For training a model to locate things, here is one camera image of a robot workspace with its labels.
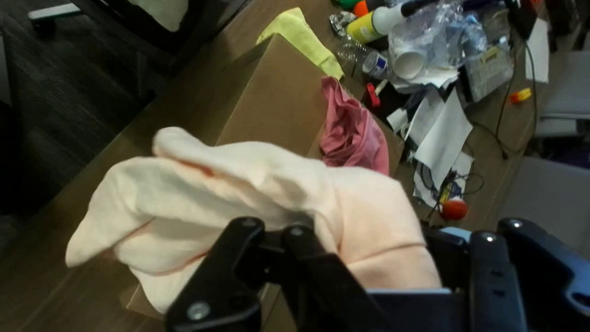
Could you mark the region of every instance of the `wooden table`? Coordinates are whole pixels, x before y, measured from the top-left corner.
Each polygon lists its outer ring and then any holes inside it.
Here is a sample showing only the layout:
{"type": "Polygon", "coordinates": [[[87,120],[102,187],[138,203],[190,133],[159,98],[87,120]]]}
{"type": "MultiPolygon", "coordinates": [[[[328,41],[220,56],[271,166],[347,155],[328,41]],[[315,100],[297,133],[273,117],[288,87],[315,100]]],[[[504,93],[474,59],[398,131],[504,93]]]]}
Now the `wooden table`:
{"type": "MultiPolygon", "coordinates": [[[[140,113],[63,192],[30,224],[30,231],[0,262],[0,323],[4,331],[162,331],[142,316],[122,308],[118,297],[137,284],[118,262],[94,261],[78,270],[63,264],[65,246],[87,213],[89,200],[105,172],[129,157],[150,155],[151,137],[159,128],[190,130],[207,95],[207,82],[223,65],[253,48],[258,34],[284,10],[303,8],[312,30],[328,47],[336,39],[328,0],[255,0],[227,30],[175,78],[170,87],[140,113]]],[[[498,117],[498,95],[472,111],[472,118],[492,126],[498,117]]],[[[507,109],[502,139],[522,148],[529,131],[528,109],[507,109]]],[[[476,152],[476,172],[487,187],[470,198],[469,227],[491,222],[496,200],[509,183],[518,159],[502,161],[494,141],[476,130],[469,141],[476,152]]]]}

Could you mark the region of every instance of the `towel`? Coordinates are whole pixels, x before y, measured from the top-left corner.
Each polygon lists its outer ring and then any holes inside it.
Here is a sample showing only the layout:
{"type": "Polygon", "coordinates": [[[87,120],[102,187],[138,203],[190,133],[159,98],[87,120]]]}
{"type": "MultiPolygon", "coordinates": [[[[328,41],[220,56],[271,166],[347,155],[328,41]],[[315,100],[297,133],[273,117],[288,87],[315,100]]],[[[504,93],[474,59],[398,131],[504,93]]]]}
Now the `towel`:
{"type": "Polygon", "coordinates": [[[319,67],[327,76],[343,78],[345,72],[339,67],[336,56],[321,45],[314,30],[306,23],[301,8],[282,12],[258,37],[256,45],[264,43],[271,35],[282,35],[290,41],[301,54],[304,54],[315,67],[319,67]]]}
{"type": "Polygon", "coordinates": [[[129,4],[144,10],[168,32],[179,32],[188,12],[188,0],[129,0],[129,4]]]}
{"type": "Polygon", "coordinates": [[[332,78],[323,82],[323,93],[328,102],[319,142],[323,161],[328,166],[363,166],[387,176],[387,141],[373,115],[332,78]]]}
{"type": "Polygon", "coordinates": [[[155,157],[113,166],[67,248],[67,266],[107,249],[164,314],[227,224],[238,216],[279,231],[314,220],[365,288],[437,288],[439,275],[402,187],[363,168],[327,168],[264,142],[210,148],[161,130],[155,157]]]}

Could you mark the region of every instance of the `gray floor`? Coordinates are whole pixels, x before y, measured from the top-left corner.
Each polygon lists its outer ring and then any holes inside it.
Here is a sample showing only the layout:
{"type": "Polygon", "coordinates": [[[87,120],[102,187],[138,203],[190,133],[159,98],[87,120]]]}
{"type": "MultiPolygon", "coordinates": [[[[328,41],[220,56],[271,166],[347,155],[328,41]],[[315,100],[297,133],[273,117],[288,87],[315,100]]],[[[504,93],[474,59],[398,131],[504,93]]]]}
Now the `gray floor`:
{"type": "Polygon", "coordinates": [[[17,111],[22,201],[43,207],[142,109],[135,52],[87,17],[63,19],[41,41],[26,13],[63,0],[2,0],[17,111]]]}

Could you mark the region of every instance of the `pink cloth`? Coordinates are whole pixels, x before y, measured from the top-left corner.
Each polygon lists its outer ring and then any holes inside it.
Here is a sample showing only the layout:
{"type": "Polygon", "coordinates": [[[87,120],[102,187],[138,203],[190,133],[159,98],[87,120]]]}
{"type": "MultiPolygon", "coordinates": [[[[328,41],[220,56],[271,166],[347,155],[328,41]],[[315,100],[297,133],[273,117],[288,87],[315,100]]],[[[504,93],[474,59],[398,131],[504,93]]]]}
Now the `pink cloth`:
{"type": "Polygon", "coordinates": [[[334,78],[323,82],[328,115],[319,148],[328,166],[363,166],[389,176],[387,141],[371,113],[334,78]]]}

